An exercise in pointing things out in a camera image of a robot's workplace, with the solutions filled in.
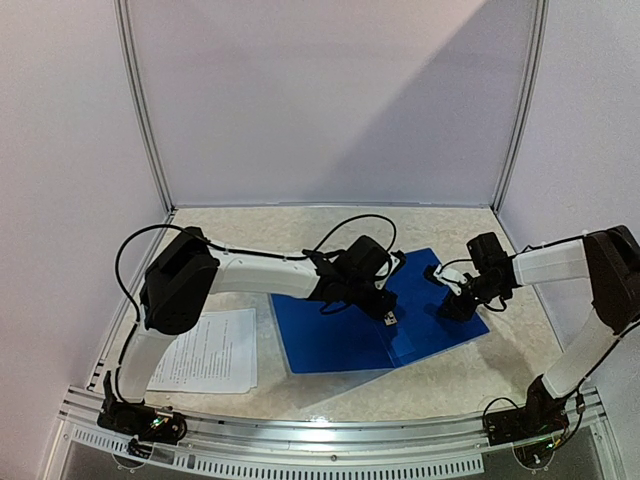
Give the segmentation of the aluminium front rail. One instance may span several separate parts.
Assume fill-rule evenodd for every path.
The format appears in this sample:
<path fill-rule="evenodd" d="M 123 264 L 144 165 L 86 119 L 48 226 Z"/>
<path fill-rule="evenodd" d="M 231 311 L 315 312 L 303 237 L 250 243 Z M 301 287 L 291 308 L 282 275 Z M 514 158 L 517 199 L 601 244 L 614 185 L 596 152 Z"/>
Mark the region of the aluminium front rail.
<path fill-rule="evenodd" d="M 569 441 L 492 444 L 478 413 L 399 422 L 267 421 L 187 414 L 187 434 L 139 455 L 101 429 L 100 395 L 70 388 L 48 479 L 622 479 L 625 468 L 596 390 L 572 415 Z"/>

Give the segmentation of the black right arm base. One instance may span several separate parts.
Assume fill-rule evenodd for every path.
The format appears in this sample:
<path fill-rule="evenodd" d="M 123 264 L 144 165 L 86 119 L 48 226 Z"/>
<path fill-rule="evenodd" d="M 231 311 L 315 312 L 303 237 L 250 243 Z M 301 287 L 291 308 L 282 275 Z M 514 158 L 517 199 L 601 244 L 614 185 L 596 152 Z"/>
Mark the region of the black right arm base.
<path fill-rule="evenodd" d="M 543 382 L 540 375 L 529 385 L 526 401 L 518 406 L 508 397 L 498 397 L 489 402 L 482 413 L 482 427 L 491 446 L 533 439 L 538 436 L 561 432 L 556 440 L 550 440 L 546 450 L 555 450 L 568 441 L 578 426 L 571 430 L 566 404 L 577 395 L 578 419 L 582 419 L 586 408 L 584 397 L 579 391 L 581 383 L 568 393 L 557 396 Z"/>

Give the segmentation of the right aluminium corner post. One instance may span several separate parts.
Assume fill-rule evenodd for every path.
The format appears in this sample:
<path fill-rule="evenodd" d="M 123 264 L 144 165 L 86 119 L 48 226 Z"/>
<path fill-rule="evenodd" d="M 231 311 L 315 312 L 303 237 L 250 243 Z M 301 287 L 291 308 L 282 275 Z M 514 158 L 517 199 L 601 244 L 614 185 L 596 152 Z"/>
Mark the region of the right aluminium corner post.
<path fill-rule="evenodd" d="M 535 2 L 534 6 L 529 44 L 518 95 L 516 117 L 510 135 L 506 157 L 492 197 L 491 210 L 495 216 L 499 215 L 506 200 L 518 153 L 524 138 L 526 123 L 534 96 L 536 79 L 540 69 L 540 58 L 544 45 L 549 2 L 539 0 Z"/>

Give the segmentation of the silver metal folder clip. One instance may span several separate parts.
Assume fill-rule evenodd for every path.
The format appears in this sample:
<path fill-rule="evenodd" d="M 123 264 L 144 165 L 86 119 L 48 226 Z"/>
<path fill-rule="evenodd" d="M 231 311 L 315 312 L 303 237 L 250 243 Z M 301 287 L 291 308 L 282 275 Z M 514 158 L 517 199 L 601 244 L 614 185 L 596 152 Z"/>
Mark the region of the silver metal folder clip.
<path fill-rule="evenodd" d="M 393 311 L 389 311 L 384 316 L 384 324 L 387 327 L 395 326 L 398 323 L 398 319 Z"/>

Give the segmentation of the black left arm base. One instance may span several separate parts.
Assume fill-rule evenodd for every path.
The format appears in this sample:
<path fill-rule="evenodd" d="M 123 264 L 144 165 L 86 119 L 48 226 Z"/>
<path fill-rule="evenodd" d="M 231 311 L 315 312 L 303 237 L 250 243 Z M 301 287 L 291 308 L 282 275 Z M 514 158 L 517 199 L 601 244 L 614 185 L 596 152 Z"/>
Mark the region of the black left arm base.
<path fill-rule="evenodd" d="M 144 402 L 119 400 L 112 386 L 111 371 L 103 379 L 104 400 L 97 426 L 128 435 L 138 441 L 177 445 L 187 433 L 186 417 L 172 407 L 156 408 Z"/>

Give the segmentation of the printed white paper sheet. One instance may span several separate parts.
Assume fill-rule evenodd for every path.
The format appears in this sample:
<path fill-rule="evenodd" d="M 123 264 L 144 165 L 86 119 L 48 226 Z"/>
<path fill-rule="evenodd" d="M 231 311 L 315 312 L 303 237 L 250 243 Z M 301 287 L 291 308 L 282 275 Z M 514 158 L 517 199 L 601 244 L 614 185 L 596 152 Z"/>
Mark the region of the printed white paper sheet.
<path fill-rule="evenodd" d="M 153 374 L 150 391 L 245 394 L 257 386 L 254 309 L 209 312 L 179 336 Z"/>

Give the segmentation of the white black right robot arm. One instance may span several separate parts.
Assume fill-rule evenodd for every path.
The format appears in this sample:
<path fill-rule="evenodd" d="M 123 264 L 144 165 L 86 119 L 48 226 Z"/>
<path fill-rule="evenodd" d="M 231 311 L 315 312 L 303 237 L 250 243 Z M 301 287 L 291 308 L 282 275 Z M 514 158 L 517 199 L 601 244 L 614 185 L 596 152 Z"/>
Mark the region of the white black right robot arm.
<path fill-rule="evenodd" d="M 537 436 L 556 410 L 593 375 L 615 346 L 639 323 L 639 243 L 625 225 L 583 231 L 509 254 L 493 232 L 467 244 L 473 272 L 455 261 L 425 269 L 429 281 L 448 292 L 441 317 L 466 322 L 478 307 L 506 303 L 516 290 L 532 287 L 552 315 L 555 332 L 565 332 L 562 353 L 530 384 L 517 427 Z"/>

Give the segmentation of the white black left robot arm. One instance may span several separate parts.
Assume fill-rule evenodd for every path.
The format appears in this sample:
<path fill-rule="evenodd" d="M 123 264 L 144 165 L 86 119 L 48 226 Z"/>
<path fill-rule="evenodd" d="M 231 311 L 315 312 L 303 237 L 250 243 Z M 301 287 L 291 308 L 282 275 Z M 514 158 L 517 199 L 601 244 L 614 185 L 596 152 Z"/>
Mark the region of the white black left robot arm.
<path fill-rule="evenodd" d="M 135 320 L 108 383 L 117 397 L 108 412 L 128 434 L 148 426 L 148 412 L 139 404 L 156 367 L 214 296 L 282 295 L 316 302 L 324 315 L 355 307 L 375 321 L 393 320 L 397 296 L 386 284 L 406 256 L 367 235 L 330 252 L 314 247 L 278 253 L 217 244 L 194 226 L 172 229 L 175 237 L 147 267 L 139 294 L 124 293 Z"/>

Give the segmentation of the aluminium corner post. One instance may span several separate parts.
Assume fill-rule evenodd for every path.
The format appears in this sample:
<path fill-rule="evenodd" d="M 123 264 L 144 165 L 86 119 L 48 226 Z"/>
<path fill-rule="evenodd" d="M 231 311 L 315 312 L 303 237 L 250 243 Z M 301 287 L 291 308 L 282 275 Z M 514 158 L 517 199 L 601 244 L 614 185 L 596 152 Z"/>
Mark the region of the aluminium corner post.
<path fill-rule="evenodd" d="M 518 153 L 524 138 L 526 123 L 534 96 L 536 79 L 540 69 L 540 58 L 544 45 L 549 2 L 539 0 L 535 2 L 534 6 L 529 44 L 518 95 L 516 117 L 510 135 L 506 157 L 492 197 L 491 210 L 495 216 L 499 215 L 506 200 Z"/>
<path fill-rule="evenodd" d="M 125 74 L 129 85 L 134 114 L 138 124 L 143 148 L 161 205 L 166 212 L 171 213 L 175 210 L 175 204 L 171 195 L 165 169 L 162 165 L 158 145 L 153 131 L 151 116 L 147 105 L 138 54 L 135 45 L 130 1 L 115 0 L 113 4 L 124 61 Z"/>

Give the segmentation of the blue plastic clip folder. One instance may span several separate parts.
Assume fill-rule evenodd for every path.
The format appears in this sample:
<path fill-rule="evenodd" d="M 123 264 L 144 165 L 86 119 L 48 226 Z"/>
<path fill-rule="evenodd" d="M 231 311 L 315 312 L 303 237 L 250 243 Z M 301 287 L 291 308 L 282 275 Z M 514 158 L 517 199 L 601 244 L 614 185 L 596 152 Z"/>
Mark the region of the blue plastic clip folder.
<path fill-rule="evenodd" d="M 334 374 L 390 370 L 457 348 L 489 333 L 479 315 L 461 323 L 437 310 L 449 289 L 423 277 L 439 258 L 430 249 L 407 254 L 406 265 L 387 282 L 398 295 L 396 322 L 387 325 L 351 306 L 324 315 L 321 304 L 283 295 L 271 302 L 289 370 L 294 374 Z"/>

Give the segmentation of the left aluminium corner post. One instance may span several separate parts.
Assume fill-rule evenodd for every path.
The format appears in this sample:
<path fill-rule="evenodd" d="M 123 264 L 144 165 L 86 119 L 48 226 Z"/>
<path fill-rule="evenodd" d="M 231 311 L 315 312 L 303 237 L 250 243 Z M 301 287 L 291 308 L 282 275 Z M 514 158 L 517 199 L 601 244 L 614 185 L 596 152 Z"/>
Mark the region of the left aluminium corner post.
<path fill-rule="evenodd" d="M 143 148 L 161 205 L 166 212 L 171 213 L 175 210 L 175 204 L 171 195 L 165 169 L 162 165 L 158 145 L 153 131 L 151 116 L 147 105 L 138 54 L 135 45 L 130 1 L 115 0 L 113 4 L 124 61 L 125 74 L 129 85 L 134 114 L 138 124 Z"/>

